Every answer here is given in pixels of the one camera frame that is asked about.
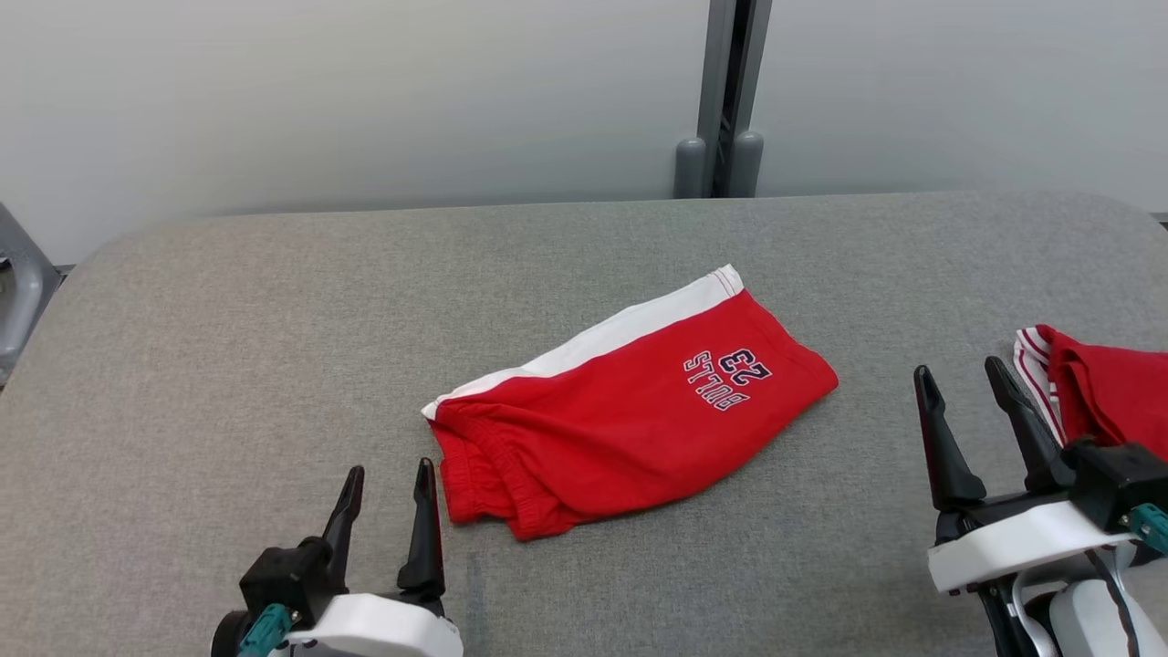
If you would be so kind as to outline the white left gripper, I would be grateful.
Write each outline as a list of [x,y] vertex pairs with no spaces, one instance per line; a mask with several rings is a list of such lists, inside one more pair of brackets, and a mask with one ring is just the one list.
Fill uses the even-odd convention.
[[[364,466],[352,466],[324,531],[332,585],[346,585],[353,524],[359,520]],[[422,458],[413,478],[413,521],[398,593],[343,593],[324,602],[310,624],[297,625],[274,656],[463,656],[463,632],[443,610],[442,516],[434,464]]]

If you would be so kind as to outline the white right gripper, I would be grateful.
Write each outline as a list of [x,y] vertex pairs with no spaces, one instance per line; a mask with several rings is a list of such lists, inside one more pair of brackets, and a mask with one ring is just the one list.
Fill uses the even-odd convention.
[[936,590],[950,593],[1008,578],[1086,549],[1135,542],[1128,531],[1106,531],[1069,500],[1075,471],[1062,458],[1062,444],[1040,416],[1006,364],[983,361],[996,406],[1010,421],[1026,462],[1026,492],[986,498],[945,419],[945,399],[927,366],[913,371],[923,452],[938,512],[936,544],[927,569]]

